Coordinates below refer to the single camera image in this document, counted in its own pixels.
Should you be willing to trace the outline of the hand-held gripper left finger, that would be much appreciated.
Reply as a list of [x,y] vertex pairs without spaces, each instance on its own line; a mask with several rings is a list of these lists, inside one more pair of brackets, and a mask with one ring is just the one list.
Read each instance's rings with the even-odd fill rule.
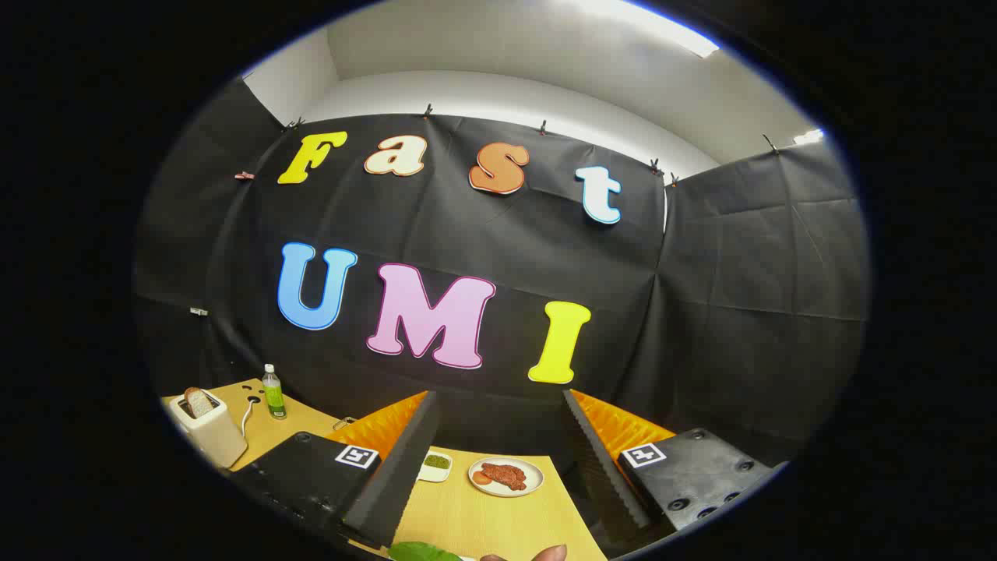
[[263,506],[333,543],[394,542],[441,420],[427,390],[336,429],[298,431],[232,473]]

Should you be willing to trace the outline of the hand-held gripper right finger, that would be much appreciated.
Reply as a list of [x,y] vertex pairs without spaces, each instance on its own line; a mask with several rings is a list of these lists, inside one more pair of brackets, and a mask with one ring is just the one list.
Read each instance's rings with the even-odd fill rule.
[[608,541],[640,548],[705,523],[782,462],[782,440],[678,404],[563,391],[564,426]]

